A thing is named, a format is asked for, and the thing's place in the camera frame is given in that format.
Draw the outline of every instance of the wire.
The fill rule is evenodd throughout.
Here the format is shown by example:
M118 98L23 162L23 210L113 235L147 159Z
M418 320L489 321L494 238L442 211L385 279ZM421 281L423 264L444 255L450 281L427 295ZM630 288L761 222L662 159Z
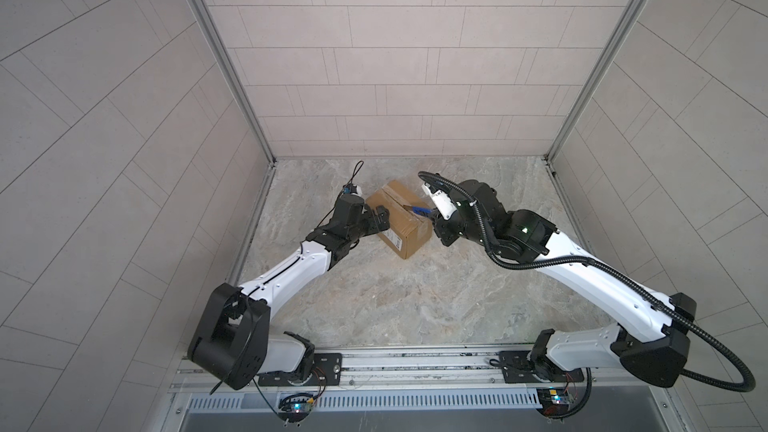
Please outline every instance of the wire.
M256 389L259 391L259 395L261 395L261 398L264 399L264 402L266 402L266 404L270 406L270 410L272 410L275 417L282 420L283 418L280 417L280 414L277 413L277 410L275 410L275 408L272 407L272 404L270 404L270 402L266 399L266 397L264 397L264 392L261 391L261 388L259 387L259 384L256 382L256 379L253 378L252 380L254 381L254 385L256 386Z
M352 177L350 177L350 180L346 181L346 184L344 184L344 185L341 187L341 191L339 192L339 195L338 195L338 196L336 196L336 200L339 200L339 197L341 197L341 196L343 195L343 193L344 193L344 188L352 184L352 181L353 181L353 180L355 180L355 176L357 175L357 173L358 173L358 172L360 172L360 169L362 168L362 165L363 165L364 163L365 163L364 161L362 161L362 160L359 160L359 161L357 162L357 164L355 164L355 168L353 168L353 169L352 169ZM329 211L328 211L328 213L327 213L327 214L325 214L325 216L324 216L324 217L323 217L323 218L320 220L320 222L318 222L318 223L317 223L317 227L321 226L321 225L322 225L322 223L323 223L323 222L324 222L324 221L325 221L325 220L328 218L328 216L330 216L330 215L331 215L331 213L333 212L333 209L334 209L334 208L336 208L336 205L335 205L335 204L336 204L336 201L334 201L334 206L333 206L333 207L331 207L331 210L329 210Z
M603 264L602 262L600 262L599 260L593 257L585 257L583 255L564 255L562 257L548 258L548 259L536 261L530 264L516 264L512 262L505 262L501 260L499 257L497 257L496 254L494 254L493 249L491 248L493 230L490 230L488 227L486 227L484 217L482 216L482 213L480 212L480 207L478 206L478 201L472 194L467 192L460 185L454 182L451 182L450 180L447 180L442 176L438 176L437 174L433 174L430 172L419 172L418 177L425 182L429 182L433 186L439 187L440 189L445 189L446 187L452 188L453 190L456 190L456 192L460 193L469 201L472 207L472 211L475 213L475 220L477 221L478 227L480 228L480 235L483 237L483 246L485 248L485 254L490 257L490 259L493 261L494 264L509 270L531 270L533 268L551 267L552 265L580 263L584 265L590 265L603 272L606 272L611 277L619 280L619 282L629 287L629 289L631 289L632 292L635 292L636 294L641 296L643 300L648 301L658 311L663 312L667 316L671 317L674 321L683 325L683 327L686 327L689 331L694 332L694 334L698 335L705 342L711 345L715 350L720 352L720 354L723 355L723 357L725 357L726 359L728 359L728 361L731 362L734 365L734 367L739 371L742 377L742 381L740 383L728 382L725 380L707 377L703 374L699 374L698 372L693 372L692 370L687 370L687 369L683 369L680 372L680 375L683 375L685 377L688 377L694 380L698 380L699 382L703 382L705 384L712 385L717 388L721 388L725 390L733 390L734 392L749 392L750 390L755 388L755 385L756 385L755 376L752 374L752 371L746 366L746 364L744 364L744 362L734 352L728 349L728 347L723 345L720 341L715 339L715 337L707 333L701 327L694 324L694 322L688 320L688 318L676 312L675 310L670 308L667 304L663 303L661 300L657 299L650 292L648 292L642 285L636 283L631 278L622 274L621 272L609 266L608 264Z
M584 396L581 398L578 404L576 404L574 408L570 409L568 412L565 412L564 414L560 414L560 415L545 414L547 418L555 419L555 420L567 419L571 416L578 414L578 412L581 409L583 409L585 405L587 405L587 400L589 400L589 397L592 394L592 370L589 367L587 367L586 371L587 371L587 388L586 390L584 390Z

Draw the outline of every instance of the tiled wall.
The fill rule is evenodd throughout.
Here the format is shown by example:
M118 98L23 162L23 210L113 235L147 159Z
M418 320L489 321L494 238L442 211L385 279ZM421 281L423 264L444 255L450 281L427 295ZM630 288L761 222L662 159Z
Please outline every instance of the tiled wall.
M0 430L139 430L265 167L186 0L0 0Z
M755 373L678 382L713 432L768 430L767 77L768 0L650 0L554 161L596 254L693 297ZM740 380L724 362L692 338L688 368Z
M278 156L546 152L628 0L206 0Z

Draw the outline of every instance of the metal vent grille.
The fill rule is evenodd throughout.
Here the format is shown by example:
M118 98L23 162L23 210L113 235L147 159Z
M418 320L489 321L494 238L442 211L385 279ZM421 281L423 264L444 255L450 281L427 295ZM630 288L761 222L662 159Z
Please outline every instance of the metal vent grille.
M216 395L210 397L196 397L195 394L190 400L190 410L227 410L239 409L243 400L242 394L223 394L220 397Z
M316 410L427 410L540 408L534 389L358 390L329 392Z
M282 390L280 397L288 392ZM265 396L277 406L272 391ZM429 389L429 390L328 390L315 405L317 412L355 412L362 410L466 410L466 409L540 409L536 389ZM192 394L188 411L192 414L271 412L258 393L219 392Z

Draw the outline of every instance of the black mounting bracket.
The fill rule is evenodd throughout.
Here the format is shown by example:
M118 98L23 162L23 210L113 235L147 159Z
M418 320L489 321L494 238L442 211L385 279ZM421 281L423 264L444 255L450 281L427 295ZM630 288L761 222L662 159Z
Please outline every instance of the black mounting bracket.
M542 382L542 379L536 375L531 361L528 360L528 352L526 350L503 350L498 353L498 361L502 368L505 384ZM565 376L564 371L554 372L551 382L584 381L584 374L581 372L581 369L569 370L568 375L571 376L570 380Z
M312 368L319 370L320 379L314 374L302 386L317 387L319 385L339 385L341 383L341 354L315 354ZM289 380L287 372L270 372L259 374L259 387L291 387L298 385Z

